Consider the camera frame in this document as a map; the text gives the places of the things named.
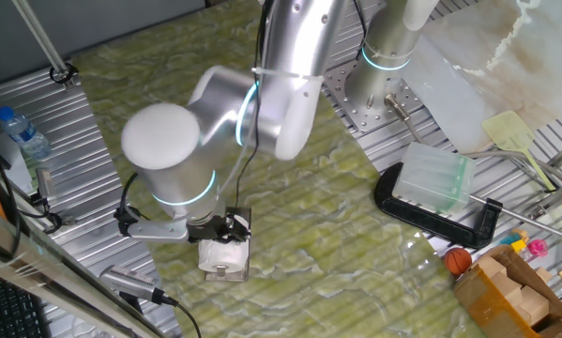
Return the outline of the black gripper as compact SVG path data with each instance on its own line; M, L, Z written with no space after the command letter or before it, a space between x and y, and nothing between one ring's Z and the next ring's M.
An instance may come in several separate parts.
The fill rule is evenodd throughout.
M237 241L236 235L249 235L250 233L249 222L244 217L233 213L228 213L226 219L214 216L207 223L188 224L188 242L215 240L226 244Z

